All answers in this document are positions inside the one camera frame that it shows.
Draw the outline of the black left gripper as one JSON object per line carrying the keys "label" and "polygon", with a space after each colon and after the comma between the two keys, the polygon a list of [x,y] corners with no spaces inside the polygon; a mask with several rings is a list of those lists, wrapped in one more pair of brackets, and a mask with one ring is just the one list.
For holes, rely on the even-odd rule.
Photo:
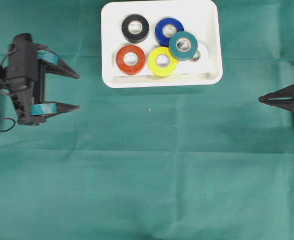
{"label": "black left gripper", "polygon": [[38,80],[31,83],[31,86],[26,90],[14,93],[10,92],[19,125],[37,126],[45,122],[43,117],[50,118],[80,108],[79,105],[71,105],[61,102],[44,102],[34,104],[37,96],[35,90],[37,89],[37,84],[39,83],[39,61],[40,65],[44,66],[46,73],[74,79],[78,79],[80,77],[53,51],[48,49],[39,49],[37,50],[37,58]]}

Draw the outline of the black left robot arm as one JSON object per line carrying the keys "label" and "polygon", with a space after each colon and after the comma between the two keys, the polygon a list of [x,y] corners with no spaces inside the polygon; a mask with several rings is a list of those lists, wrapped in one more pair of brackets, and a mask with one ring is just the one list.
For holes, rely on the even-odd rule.
{"label": "black left robot arm", "polygon": [[0,92],[11,97],[18,116],[14,124],[38,126],[46,119],[79,109],[78,105],[45,101],[45,75],[47,73],[77,79],[79,76],[53,51],[44,45],[36,45],[38,57],[38,80],[29,80],[22,91],[9,89],[10,81],[5,79],[7,70],[0,63]]}

